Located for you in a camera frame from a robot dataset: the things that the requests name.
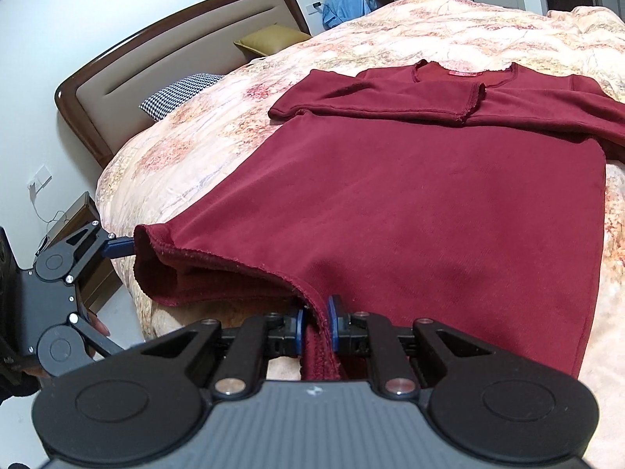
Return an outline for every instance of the floor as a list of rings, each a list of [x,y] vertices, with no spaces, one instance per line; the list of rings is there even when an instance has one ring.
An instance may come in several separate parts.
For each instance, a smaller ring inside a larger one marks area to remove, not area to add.
[[[111,339],[128,348],[143,342],[134,304],[126,288],[120,288],[98,314],[111,331]],[[12,398],[0,406],[0,468],[14,462],[31,469],[40,467],[48,458],[30,420],[34,396]]]

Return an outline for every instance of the shirt sleeve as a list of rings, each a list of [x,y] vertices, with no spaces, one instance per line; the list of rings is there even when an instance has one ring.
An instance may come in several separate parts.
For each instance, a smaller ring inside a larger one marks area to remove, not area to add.
[[[316,115],[460,125],[482,95],[483,86],[478,82],[400,82],[394,77],[361,79],[312,70],[277,100],[269,116],[287,121],[308,111]]]
[[[585,75],[572,75],[571,76],[571,88],[576,92],[593,93],[594,95],[600,95],[602,97],[610,98],[599,86],[594,79],[586,77]]]
[[[505,125],[537,132],[595,136],[608,159],[625,159],[625,104],[601,91],[486,89],[467,125]]]

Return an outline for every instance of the floral bedspread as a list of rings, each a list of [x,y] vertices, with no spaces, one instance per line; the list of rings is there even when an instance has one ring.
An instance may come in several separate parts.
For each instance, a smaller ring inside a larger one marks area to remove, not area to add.
[[[100,178],[102,223],[117,235],[132,235],[139,223],[165,222],[185,210],[278,128],[267,111],[312,68],[355,75],[421,59],[468,72],[518,62],[552,75],[587,75],[625,102],[625,25],[608,9],[578,7],[540,16],[467,0],[401,0],[239,68],[132,138]],[[602,415],[587,458],[599,469],[618,469],[625,468],[625,422],[620,421],[625,412],[625,166],[608,164],[606,187],[601,285],[580,379],[595,392]],[[132,263],[127,258],[114,265],[147,337],[207,315],[236,324],[251,313],[248,304],[235,302],[178,310],[156,306],[134,280]],[[265,305],[254,309],[267,311]]]

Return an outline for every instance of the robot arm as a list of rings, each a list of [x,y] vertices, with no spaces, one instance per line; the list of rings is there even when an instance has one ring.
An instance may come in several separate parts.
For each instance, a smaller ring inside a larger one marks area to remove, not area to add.
[[[12,396],[29,396],[37,393],[39,381],[32,376],[21,376],[18,385],[12,385],[4,376],[0,376],[0,405]]]
[[[73,287],[84,263],[132,253],[116,240],[86,227],[9,275],[17,324],[50,304],[2,353],[11,375],[38,358],[58,376],[32,410],[47,469],[588,467],[599,412],[584,385],[432,319],[397,327],[331,297],[332,347],[365,359],[363,381],[265,380],[271,358],[302,355],[305,310],[233,329],[205,319],[122,351],[90,327]],[[93,363],[86,344],[106,358]]]

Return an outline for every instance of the houndstooth pillow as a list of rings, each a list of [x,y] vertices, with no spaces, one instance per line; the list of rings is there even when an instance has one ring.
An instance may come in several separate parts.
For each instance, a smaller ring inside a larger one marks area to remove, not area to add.
[[[154,121],[160,121],[178,106],[222,78],[222,75],[211,73],[196,73],[187,76],[146,98],[139,109],[143,109],[154,118]]]

